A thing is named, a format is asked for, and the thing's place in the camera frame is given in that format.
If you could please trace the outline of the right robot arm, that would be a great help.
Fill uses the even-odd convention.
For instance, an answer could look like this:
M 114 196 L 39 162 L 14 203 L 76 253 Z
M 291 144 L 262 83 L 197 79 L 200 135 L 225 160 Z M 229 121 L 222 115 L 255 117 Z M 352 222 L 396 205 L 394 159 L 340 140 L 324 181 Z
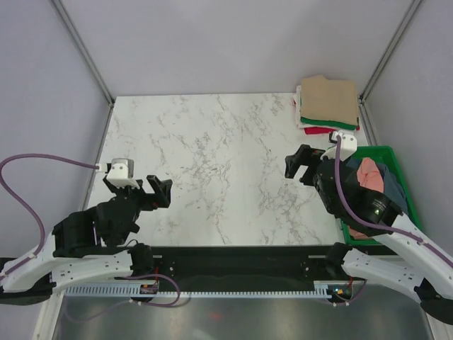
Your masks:
M 400 207 L 383 193 L 361 186 L 352 177 L 349 158 L 357 145 L 314 149 L 303 144 L 285 157 L 285 178 L 306 167 L 300 182 L 313 186 L 327 212 L 398 254 L 407 266 L 372 259 L 345 244 L 332 247 L 324 261 L 334 279 L 345 274 L 372 280 L 416 301 L 424 312 L 452 323 L 452 257 L 423 234 Z

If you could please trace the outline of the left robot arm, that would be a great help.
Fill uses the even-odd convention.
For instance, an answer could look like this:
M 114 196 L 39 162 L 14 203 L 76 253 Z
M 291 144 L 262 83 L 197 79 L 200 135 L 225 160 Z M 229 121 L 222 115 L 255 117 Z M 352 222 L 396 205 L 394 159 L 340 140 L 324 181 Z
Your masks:
M 127 246 L 139 231 L 142 212 L 168 208 L 172 180 L 147 176 L 152 193 L 136 186 L 117 187 L 106 178 L 113 197 L 87 210 L 73 212 L 54 226 L 39 253 L 1 259 L 1 304 L 34 305 L 69 287 L 108 279 L 155 278 L 151 247 Z

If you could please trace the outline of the salmon pink t shirt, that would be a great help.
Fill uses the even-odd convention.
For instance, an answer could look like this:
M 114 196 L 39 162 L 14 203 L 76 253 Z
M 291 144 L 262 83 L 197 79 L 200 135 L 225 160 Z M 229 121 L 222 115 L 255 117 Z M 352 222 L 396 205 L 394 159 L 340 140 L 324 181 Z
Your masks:
M 384 180 L 379 172 L 377 164 L 369 157 L 363 158 L 357 170 L 357 180 L 361 187 L 384 192 Z

